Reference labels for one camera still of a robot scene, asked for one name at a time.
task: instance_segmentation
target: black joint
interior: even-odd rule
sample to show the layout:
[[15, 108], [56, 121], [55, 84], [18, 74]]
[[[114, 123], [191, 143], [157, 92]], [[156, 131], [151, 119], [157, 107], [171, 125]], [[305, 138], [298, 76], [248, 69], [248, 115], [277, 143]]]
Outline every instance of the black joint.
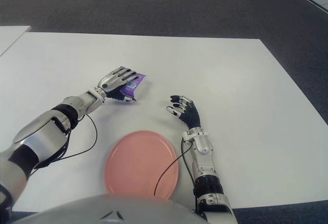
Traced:
[[39, 162], [34, 151], [26, 145], [18, 147], [8, 160], [18, 165], [24, 171], [26, 179], [30, 177], [32, 169]]
[[204, 175], [195, 180], [194, 195], [200, 197], [204, 194], [221, 193], [223, 188], [218, 177], [214, 175]]
[[227, 212], [230, 213], [230, 210], [225, 205], [209, 205], [205, 199], [201, 200], [198, 204], [198, 211], [201, 212]]
[[77, 114], [77, 111], [72, 106], [66, 105], [66, 104], [60, 104], [60, 105], [57, 105], [52, 110], [58, 110], [61, 113], [63, 113], [65, 116], [67, 116], [68, 120], [70, 120], [70, 123], [71, 123], [71, 130], [77, 126], [78, 114]]

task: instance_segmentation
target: pink plate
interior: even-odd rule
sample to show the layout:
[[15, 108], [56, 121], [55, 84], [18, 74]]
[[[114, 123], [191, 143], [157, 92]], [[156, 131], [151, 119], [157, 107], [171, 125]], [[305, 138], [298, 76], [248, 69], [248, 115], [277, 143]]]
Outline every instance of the pink plate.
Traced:
[[[136, 131], [122, 138], [105, 165], [105, 185], [111, 194], [154, 195], [156, 183], [176, 159], [171, 144], [152, 131]], [[174, 163], [160, 180], [156, 196], [168, 199], [178, 179]]]

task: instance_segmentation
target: robotic hand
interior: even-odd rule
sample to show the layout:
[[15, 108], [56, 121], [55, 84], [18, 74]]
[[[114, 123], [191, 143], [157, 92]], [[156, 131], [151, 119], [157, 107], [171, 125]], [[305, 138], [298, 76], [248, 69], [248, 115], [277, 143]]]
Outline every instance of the robotic hand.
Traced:
[[131, 101], [132, 98], [124, 96], [119, 90], [126, 83], [138, 78], [135, 74], [136, 72], [131, 69], [120, 67], [102, 78], [98, 83], [98, 87], [106, 93], [107, 97]]
[[198, 111], [192, 100], [185, 96], [171, 96], [173, 107], [166, 109], [187, 126], [183, 132], [184, 142], [191, 142], [193, 157], [194, 195], [198, 198], [198, 212], [210, 223], [237, 223], [228, 198], [216, 173], [212, 153], [213, 147], [208, 133], [200, 126]]
[[67, 136], [79, 119], [105, 104], [105, 98], [131, 101], [119, 90], [137, 78], [136, 72], [120, 67], [100, 80], [94, 89], [67, 97], [53, 109], [22, 128], [13, 145], [0, 153], [0, 216], [9, 218], [11, 208], [25, 188], [33, 168], [49, 165], [67, 145]]

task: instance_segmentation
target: robot finger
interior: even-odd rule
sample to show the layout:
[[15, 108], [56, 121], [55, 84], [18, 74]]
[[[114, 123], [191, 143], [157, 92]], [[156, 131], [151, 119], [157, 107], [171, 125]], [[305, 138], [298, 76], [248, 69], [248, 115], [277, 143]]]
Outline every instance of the robot finger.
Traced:
[[171, 102], [173, 102], [173, 103], [178, 103], [179, 99], [180, 99], [180, 96], [178, 96], [178, 95], [171, 96]]
[[171, 106], [167, 106], [167, 107], [166, 107], [166, 110], [169, 111], [171, 114], [177, 116], [177, 117], [180, 117], [181, 114], [182, 114], [180, 111], [178, 111], [177, 109], [174, 109], [174, 108], [171, 107]]
[[124, 69], [124, 67], [119, 67], [117, 69], [114, 69], [112, 72], [110, 72], [109, 74], [117, 74], [120, 70]]
[[135, 72], [135, 71], [132, 71], [132, 70], [126, 72], [125, 74], [122, 75], [123, 80], [124, 80], [124, 79], [127, 79], [127, 78], [130, 77], [131, 75], [134, 75], [135, 73], [136, 73], [136, 72]]
[[128, 83], [128, 82], [131, 82], [131, 81], [133, 81], [134, 79], [137, 79], [137, 78], [138, 78], [138, 76], [137, 76], [136, 74], [133, 74], [132, 76], [126, 78], [125, 80], [126, 80], [127, 83]]
[[186, 109], [187, 109], [187, 106], [185, 104], [183, 104], [183, 103], [182, 104], [180, 104], [180, 103], [173, 104], [173, 106], [176, 107], [176, 108], [182, 109], [183, 112], [186, 111]]
[[192, 103], [191, 99], [187, 98], [186, 96], [178, 96], [178, 95], [172, 95], [171, 102], [180, 103], [184, 105], [186, 105], [187, 103]]
[[123, 74], [125, 74], [126, 72], [129, 72], [129, 71], [131, 71], [131, 69], [123, 68], [118, 71], [117, 75], [122, 76]]

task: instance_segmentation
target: gray carpet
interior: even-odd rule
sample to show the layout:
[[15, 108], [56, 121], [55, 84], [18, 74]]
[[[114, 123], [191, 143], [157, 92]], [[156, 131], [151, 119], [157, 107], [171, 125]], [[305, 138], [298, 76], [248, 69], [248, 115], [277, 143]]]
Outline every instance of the gray carpet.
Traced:
[[[305, 0], [1, 0], [35, 32], [259, 38], [328, 123], [328, 14]], [[327, 201], [236, 210], [240, 223], [328, 223]]]

